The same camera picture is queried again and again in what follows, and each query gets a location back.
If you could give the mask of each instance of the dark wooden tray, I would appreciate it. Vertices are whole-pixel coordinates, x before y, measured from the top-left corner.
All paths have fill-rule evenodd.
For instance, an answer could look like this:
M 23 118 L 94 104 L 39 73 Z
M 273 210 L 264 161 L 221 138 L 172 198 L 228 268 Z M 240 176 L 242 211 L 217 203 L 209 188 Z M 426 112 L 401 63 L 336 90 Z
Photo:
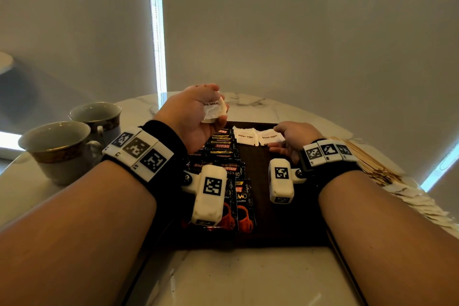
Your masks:
M 226 127 L 252 128 L 259 131 L 275 124 L 228 121 Z M 267 147 L 238 144 L 246 163 L 246 177 L 251 180 L 256 229 L 250 234 L 184 230 L 172 222 L 158 243 L 174 249 L 232 249 L 239 247 L 330 246 L 317 195 L 304 185 L 295 185 L 295 197 L 289 205 L 275 205 L 269 200 L 268 165 L 281 157 Z

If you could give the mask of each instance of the marble table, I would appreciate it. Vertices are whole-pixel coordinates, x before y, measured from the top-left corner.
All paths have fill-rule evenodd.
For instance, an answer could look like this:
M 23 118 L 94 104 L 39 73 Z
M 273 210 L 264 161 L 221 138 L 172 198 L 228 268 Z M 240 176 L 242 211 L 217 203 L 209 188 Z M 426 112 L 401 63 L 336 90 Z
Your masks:
M 325 136 L 354 139 L 353 134 L 313 113 L 273 100 L 225 93 L 228 120 L 309 122 Z M 121 128 L 139 126 L 158 111 L 157 95 L 118 102 Z M 375 148 L 362 147 L 382 164 L 404 174 Z M 61 187 L 45 178 L 28 153 L 0 175 L 0 226 L 43 202 Z M 129 299 L 129 305 L 358 305 L 346 273 L 325 247 L 177 251 L 153 256 Z

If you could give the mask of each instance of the hand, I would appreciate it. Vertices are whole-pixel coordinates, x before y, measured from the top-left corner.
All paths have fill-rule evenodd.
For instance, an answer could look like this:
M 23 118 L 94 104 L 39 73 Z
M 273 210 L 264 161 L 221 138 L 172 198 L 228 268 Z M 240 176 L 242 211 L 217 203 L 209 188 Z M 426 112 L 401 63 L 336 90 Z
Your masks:
M 216 84 L 196 85 L 170 97 L 153 118 L 167 124 L 180 137 L 188 153 L 198 151 L 219 129 L 226 125 L 223 115 L 213 124 L 201 123 L 204 118 L 204 103 L 224 99 Z
M 285 142 L 268 143 L 269 151 L 288 156 L 293 164 L 300 160 L 298 151 L 304 145 L 324 137 L 317 128 L 307 122 L 284 121 L 275 126 L 274 130 L 282 133 Z

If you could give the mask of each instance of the wristband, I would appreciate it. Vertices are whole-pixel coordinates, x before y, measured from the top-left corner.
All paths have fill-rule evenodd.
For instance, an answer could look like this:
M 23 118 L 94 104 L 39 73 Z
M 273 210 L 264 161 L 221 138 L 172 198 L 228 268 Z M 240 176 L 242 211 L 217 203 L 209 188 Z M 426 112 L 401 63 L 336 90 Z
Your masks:
M 186 147 L 163 122 L 151 120 L 142 127 L 130 127 L 103 151 L 102 160 L 122 166 L 139 180 L 156 200 L 168 198 L 180 189 Z
M 317 186 L 319 192 L 337 176 L 361 170 L 357 161 L 343 141 L 333 139 L 318 139 L 300 152 L 302 171 L 308 173 L 308 183 Z

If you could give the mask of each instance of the white porcelain cup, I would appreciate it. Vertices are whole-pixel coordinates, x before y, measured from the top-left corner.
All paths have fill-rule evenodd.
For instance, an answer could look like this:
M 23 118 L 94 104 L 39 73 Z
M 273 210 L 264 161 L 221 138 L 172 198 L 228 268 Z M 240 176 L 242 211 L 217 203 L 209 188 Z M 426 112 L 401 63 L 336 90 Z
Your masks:
M 91 128 L 90 139 L 106 147 L 121 134 L 120 114 L 121 107 L 114 103 L 94 102 L 73 108 L 68 116 L 87 124 Z
M 94 166 L 94 153 L 102 154 L 103 146 L 89 140 L 90 132 L 81 122 L 54 122 L 26 132 L 18 143 L 54 184 L 68 185 Z

